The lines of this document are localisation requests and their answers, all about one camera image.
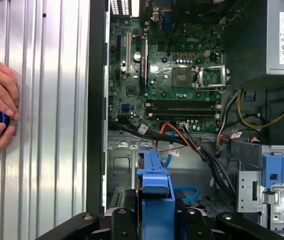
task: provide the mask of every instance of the screw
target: screw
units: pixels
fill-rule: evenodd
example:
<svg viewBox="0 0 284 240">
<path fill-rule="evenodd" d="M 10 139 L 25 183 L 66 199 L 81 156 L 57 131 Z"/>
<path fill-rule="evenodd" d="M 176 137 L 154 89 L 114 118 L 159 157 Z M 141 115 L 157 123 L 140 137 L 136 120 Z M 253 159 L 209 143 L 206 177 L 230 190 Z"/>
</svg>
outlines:
<svg viewBox="0 0 284 240">
<path fill-rule="evenodd" d="M 233 219 L 233 217 L 229 214 L 224 214 L 223 218 L 226 219 L 226 220 L 232 220 Z"/>
<path fill-rule="evenodd" d="M 91 219 L 93 219 L 93 217 L 91 215 L 85 215 L 83 218 L 84 218 L 84 220 L 91 220 Z"/>
<path fill-rule="evenodd" d="M 187 212 L 188 212 L 189 214 L 195 214 L 194 209 L 188 209 Z"/>
</svg>

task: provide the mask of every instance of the chip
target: chip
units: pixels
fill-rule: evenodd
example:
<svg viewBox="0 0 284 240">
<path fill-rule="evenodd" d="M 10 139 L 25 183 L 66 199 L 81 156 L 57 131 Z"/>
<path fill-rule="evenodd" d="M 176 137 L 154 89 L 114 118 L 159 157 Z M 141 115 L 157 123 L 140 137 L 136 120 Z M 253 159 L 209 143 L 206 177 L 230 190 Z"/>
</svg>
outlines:
<svg viewBox="0 0 284 240">
<path fill-rule="evenodd" d="M 136 94 L 136 86 L 126 86 L 127 96 L 135 96 L 135 94 Z"/>
<path fill-rule="evenodd" d="M 164 52 L 165 51 L 165 43 L 163 41 L 157 42 L 157 51 Z"/>
<path fill-rule="evenodd" d="M 193 71 L 191 68 L 174 67 L 172 69 L 172 86 L 191 88 L 193 83 Z"/>
<path fill-rule="evenodd" d="M 138 28 L 134 28 L 132 33 L 133 33 L 133 35 L 138 35 L 139 29 Z"/>
</svg>

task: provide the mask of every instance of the green motherboard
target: green motherboard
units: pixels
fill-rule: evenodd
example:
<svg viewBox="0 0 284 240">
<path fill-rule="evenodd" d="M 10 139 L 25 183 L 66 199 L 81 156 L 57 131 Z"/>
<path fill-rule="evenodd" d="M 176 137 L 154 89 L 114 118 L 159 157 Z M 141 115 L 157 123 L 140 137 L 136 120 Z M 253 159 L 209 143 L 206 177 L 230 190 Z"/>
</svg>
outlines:
<svg viewBox="0 0 284 240">
<path fill-rule="evenodd" d="M 194 87 L 196 66 L 223 61 L 222 27 L 116 19 L 110 26 L 109 117 L 158 131 L 163 122 L 218 132 L 221 94 Z M 220 71 L 205 74 L 218 84 Z"/>
</svg>

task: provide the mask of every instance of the blue light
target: blue light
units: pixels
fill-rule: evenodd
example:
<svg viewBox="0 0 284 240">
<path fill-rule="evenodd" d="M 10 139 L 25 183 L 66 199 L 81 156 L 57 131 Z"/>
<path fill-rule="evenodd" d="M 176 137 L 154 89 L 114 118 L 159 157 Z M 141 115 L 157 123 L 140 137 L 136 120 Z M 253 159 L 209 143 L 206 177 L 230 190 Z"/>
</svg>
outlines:
<svg viewBox="0 0 284 240">
<path fill-rule="evenodd" d="M 4 113 L 2 113 L 2 123 L 4 123 L 5 122 L 5 114 Z"/>
</svg>

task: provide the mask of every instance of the metal side panel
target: metal side panel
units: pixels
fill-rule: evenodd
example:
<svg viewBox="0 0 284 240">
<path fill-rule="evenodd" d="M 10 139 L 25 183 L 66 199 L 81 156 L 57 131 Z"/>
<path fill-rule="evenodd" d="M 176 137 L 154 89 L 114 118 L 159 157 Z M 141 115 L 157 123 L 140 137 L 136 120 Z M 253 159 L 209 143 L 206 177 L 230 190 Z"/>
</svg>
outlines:
<svg viewBox="0 0 284 240">
<path fill-rule="evenodd" d="M 0 156 L 0 240 L 33 240 L 86 204 L 89 0 L 0 0 L 0 61 L 21 93 Z"/>
</svg>

